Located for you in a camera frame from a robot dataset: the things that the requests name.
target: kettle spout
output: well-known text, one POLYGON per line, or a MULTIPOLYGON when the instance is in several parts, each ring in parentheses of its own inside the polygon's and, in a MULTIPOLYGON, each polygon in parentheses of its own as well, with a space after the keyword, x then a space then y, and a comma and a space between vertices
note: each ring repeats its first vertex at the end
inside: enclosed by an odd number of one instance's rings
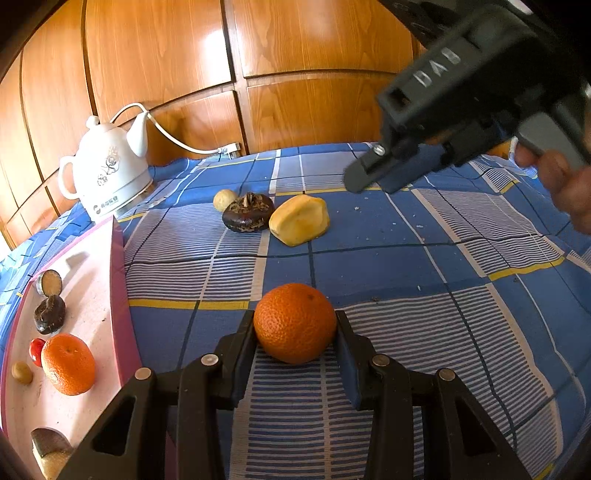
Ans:
POLYGON ((135 117, 134 123, 131 125, 129 132, 127 132, 127 143, 131 150, 138 157, 145 157, 148 151, 148 134, 146 132, 146 120, 148 112, 141 112, 135 117))

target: dark brown water chestnut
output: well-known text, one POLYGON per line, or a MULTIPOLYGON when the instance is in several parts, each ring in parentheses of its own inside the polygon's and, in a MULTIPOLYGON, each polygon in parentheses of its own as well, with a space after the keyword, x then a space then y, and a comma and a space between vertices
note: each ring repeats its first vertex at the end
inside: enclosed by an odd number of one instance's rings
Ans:
POLYGON ((248 192, 228 205, 222 221, 234 232, 260 232, 269 228, 274 211, 273 201, 267 195, 248 192))
POLYGON ((59 295, 50 295, 35 309, 35 327, 42 335, 58 331, 64 325, 66 302, 59 295))

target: red fruit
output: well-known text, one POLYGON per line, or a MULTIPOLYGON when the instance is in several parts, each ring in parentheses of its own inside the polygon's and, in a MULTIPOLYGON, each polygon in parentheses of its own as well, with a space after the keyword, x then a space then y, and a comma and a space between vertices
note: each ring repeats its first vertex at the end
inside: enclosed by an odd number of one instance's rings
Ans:
POLYGON ((38 367, 41 367, 41 350, 43 350, 43 345, 45 345, 45 340, 42 338, 34 338, 29 344, 29 356, 38 367))

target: yellow stripe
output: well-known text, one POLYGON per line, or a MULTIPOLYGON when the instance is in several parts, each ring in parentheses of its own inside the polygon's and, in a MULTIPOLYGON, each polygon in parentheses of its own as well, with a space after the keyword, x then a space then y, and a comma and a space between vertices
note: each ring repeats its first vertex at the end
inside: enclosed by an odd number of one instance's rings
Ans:
POLYGON ((133 220, 134 218, 143 217, 146 213, 148 213, 148 212, 136 213, 135 215, 131 215, 129 217, 119 218, 117 221, 119 223, 127 222, 129 220, 133 220))
POLYGON ((318 189, 318 190, 306 190, 306 193, 330 193, 330 192, 346 192, 347 189, 343 187, 337 187, 335 189, 318 189))
MULTIPOLYGON (((250 160, 242 160, 242 161, 236 161, 236 162, 232 162, 232 163, 224 163, 222 165, 205 165, 203 167, 200 167, 198 170, 203 170, 204 168, 210 169, 210 168, 219 168, 219 167, 229 167, 230 165, 240 165, 241 163, 250 163, 255 160, 256 160, 255 158, 251 158, 250 160)), ((259 160, 270 160, 270 158, 259 158, 259 160)))
POLYGON ((276 197, 285 197, 288 195, 300 195, 301 194, 301 190, 299 192, 276 192, 275 196, 276 197))
POLYGON ((201 301, 199 310, 247 310, 248 300, 201 301))
POLYGON ((546 475, 548 475, 552 470, 554 469, 554 464, 553 463, 549 463, 548 465, 546 465, 546 468, 544 468, 538 475, 535 476, 534 480, 542 480, 543 478, 546 477, 546 475))
POLYGON ((130 307, 153 307, 156 309, 193 310, 196 301, 183 300, 156 300, 156 299, 130 299, 130 307))
POLYGON ((501 193, 505 193, 507 190, 509 190, 513 185, 517 185, 519 183, 519 180, 511 180, 507 185, 505 185, 502 189, 501 189, 501 193))
MULTIPOLYGON (((365 190, 381 190, 382 187, 367 187, 365 190)), ((317 189, 317 190, 306 190, 307 194, 312 194, 312 193, 330 193, 330 192, 346 192, 347 189, 343 188, 343 187, 337 187, 335 189, 317 189)), ((283 197, 283 196, 288 196, 288 195, 300 195, 301 194, 301 190, 297 191, 297 192, 277 192, 275 194, 276 197, 283 197)))
POLYGON ((552 262, 538 263, 536 265, 530 265, 529 267, 506 268, 504 270, 499 270, 498 272, 491 273, 488 276, 488 278, 490 278, 491 281, 495 281, 499 278, 508 277, 509 275, 515 275, 517 273, 532 273, 536 270, 542 270, 543 268, 556 267, 557 265, 560 265, 563 261, 564 257, 560 257, 556 260, 552 260, 552 262))

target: kettle base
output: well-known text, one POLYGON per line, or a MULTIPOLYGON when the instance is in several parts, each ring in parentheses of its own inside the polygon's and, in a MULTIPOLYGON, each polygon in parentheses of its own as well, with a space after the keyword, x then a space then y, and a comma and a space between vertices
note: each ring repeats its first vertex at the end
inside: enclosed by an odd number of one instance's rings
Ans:
POLYGON ((156 189, 156 184, 154 182, 150 182, 148 186, 138 193, 134 198, 128 201, 125 205, 119 207, 116 211, 114 211, 115 218, 120 219, 122 218, 127 212, 129 212, 132 208, 137 207, 140 203, 146 200, 150 195, 154 193, 156 189))
POLYGON ((80 201, 93 222, 98 222, 111 215, 115 217, 122 216, 152 193, 148 189, 153 182, 150 172, 146 169, 115 192, 103 192, 101 201, 88 199, 87 197, 81 197, 80 201))

